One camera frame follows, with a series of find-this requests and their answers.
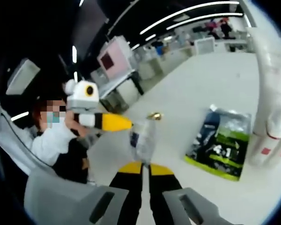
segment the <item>hand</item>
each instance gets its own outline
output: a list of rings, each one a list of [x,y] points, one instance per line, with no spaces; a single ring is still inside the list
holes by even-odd
[[[90,132],[90,129],[79,124],[77,131],[78,131],[80,137],[86,137],[86,135],[88,135],[88,133]]]
[[[66,112],[65,124],[67,128],[77,130],[79,123],[74,120],[73,111]]]
[[[89,160],[87,158],[82,159],[82,169],[88,169],[89,168]]]
[[[73,111],[67,111],[66,117],[65,117],[65,124],[66,127],[74,130],[77,130],[80,137],[85,137],[90,130],[88,128],[85,128],[84,126],[80,125],[78,122],[74,120],[74,113]]]

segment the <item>pink screen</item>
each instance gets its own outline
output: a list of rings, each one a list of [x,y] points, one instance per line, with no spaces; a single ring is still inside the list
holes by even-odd
[[[111,58],[113,65],[111,67],[105,68],[101,58],[106,54]],[[130,65],[122,53],[120,46],[117,41],[112,42],[107,49],[105,49],[98,57],[100,66],[106,72],[109,79],[115,78],[117,75],[120,75],[130,69]]]

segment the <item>white desk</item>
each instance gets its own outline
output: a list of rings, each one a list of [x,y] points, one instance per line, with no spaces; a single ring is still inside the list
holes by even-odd
[[[128,72],[124,75],[121,75],[117,78],[112,79],[105,85],[102,85],[99,88],[99,97],[100,99],[106,98],[113,90],[115,90],[118,86],[120,86],[125,80],[127,80],[130,76],[131,73],[133,73],[135,70],[132,70],[131,72]]]
[[[182,187],[191,187],[219,207],[220,215],[234,224],[260,225],[281,198],[281,165],[274,170],[247,163],[239,182],[225,180],[187,164],[189,149],[211,104],[225,109],[257,111],[259,74],[256,57],[249,53],[212,53],[189,58],[127,112],[136,121],[150,112],[164,113],[157,130],[152,162],[169,167]],[[103,136],[90,150],[91,167],[98,183],[109,185],[117,170],[131,160],[128,132]],[[153,225],[148,188],[138,225]]]

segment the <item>fluorescent light strip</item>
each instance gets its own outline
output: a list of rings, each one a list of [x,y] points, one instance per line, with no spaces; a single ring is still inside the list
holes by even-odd
[[[72,47],[72,60],[73,60],[73,63],[77,62],[77,50],[76,50],[75,46]]]
[[[84,2],[84,0],[80,0],[79,7],[82,6],[83,2]]]
[[[205,6],[222,5],[222,4],[235,4],[235,5],[238,5],[239,2],[238,1],[214,1],[214,2],[204,3],[204,4],[192,6],[192,7],[189,7],[189,8],[185,8],[185,9],[182,9],[182,10],[180,10],[178,12],[175,12],[175,13],[169,15],[169,16],[166,16],[165,18],[163,18],[163,19],[155,22],[154,24],[148,26],[146,29],[144,29],[144,30],[142,30],[140,32],[140,35],[146,33],[148,30],[150,30],[151,28],[155,27],[156,25],[158,25],[158,24],[160,24],[160,23],[162,23],[162,22],[164,22],[164,21],[166,21],[166,20],[168,20],[168,19],[170,19],[170,18],[172,18],[174,16],[177,16],[177,15],[179,15],[181,13],[185,13],[185,12],[187,12],[189,10],[193,10],[193,9],[201,8],[201,7],[205,7]]]
[[[200,20],[200,19],[216,17],[216,16],[242,16],[242,15],[243,15],[242,13],[215,13],[215,14],[210,14],[210,15],[203,15],[203,16],[195,17],[195,18],[192,18],[192,19],[189,19],[189,20],[184,20],[182,22],[176,23],[176,24],[174,24],[170,27],[167,27],[167,30],[170,30],[170,29],[172,29],[174,27],[177,27],[177,26],[180,26],[182,24],[189,23],[189,22],[196,21],[196,20]]]
[[[249,18],[247,17],[246,14],[244,14],[244,20],[247,22],[248,27],[252,27]]]
[[[74,72],[74,80],[76,83],[78,83],[78,74],[76,71]]]
[[[12,118],[10,118],[10,119],[11,119],[11,121],[15,121],[15,120],[17,120],[17,119],[19,119],[19,118],[22,118],[22,117],[24,117],[24,116],[28,116],[28,114],[29,114],[29,112],[23,112],[23,113],[21,113],[21,114],[19,114],[19,115],[16,115],[16,116],[14,116],[14,117],[12,117]]]
[[[155,37],[156,37],[156,34],[153,34],[153,35],[147,37],[147,38],[146,38],[146,41],[149,41],[150,39],[155,38]]]
[[[138,48],[139,46],[140,46],[140,44],[137,44],[137,45],[133,46],[133,47],[131,48],[131,50],[133,51],[134,49]]]
[[[166,38],[164,38],[165,41],[171,40],[173,37],[172,36],[168,36]]]

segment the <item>yellow part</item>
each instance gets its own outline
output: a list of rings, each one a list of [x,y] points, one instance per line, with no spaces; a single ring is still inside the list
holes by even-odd
[[[205,165],[205,164],[202,164],[202,163],[199,163],[195,160],[193,160],[192,158],[189,158],[188,156],[184,156],[184,160],[192,165],[195,165],[207,172],[210,172],[214,175],[217,175],[217,176],[220,176],[220,177],[223,177],[225,179],[228,179],[228,180],[232,180],[232,181],[239,181],[239,177],[237,176],[233,176],[233,175],[230,175],[230,174],[227,174],[223,171],[219,171],[219,170],[216,170],[214,168],[211,168],[209,167],[208,165]]]
[[[132,122],[126,117],[112,113],[102,114],[102,130],[104,131],[120,131],[131,127]]]
[[[228,159],[228,158],[223,158],[223,157],[221,157],[221,156],[216,156],[216,155],[210,155],[209,157],[212,158],[212,159],[214,159],[214,160],[220,161],[220,162],[222,162],[222,163],[225,163],[225,164],[229,164],[229,165],[231,165],[231,166],[234,166],[234,167],[236,167],[236,168],[242,168],[242,167],[243,167],[243,165],[237,164],[237,163],[231,161],[231,160]]]
[[[159,175],[174,175],[173,171],[169,168],[162,166],[151,164],[151,175],[152,176],[159,176]]]
[[[141,162],[128,163],[125,166],[123,166],[122,168],[120,168],[118,172],[140,174],[140,172],[141,172]]]

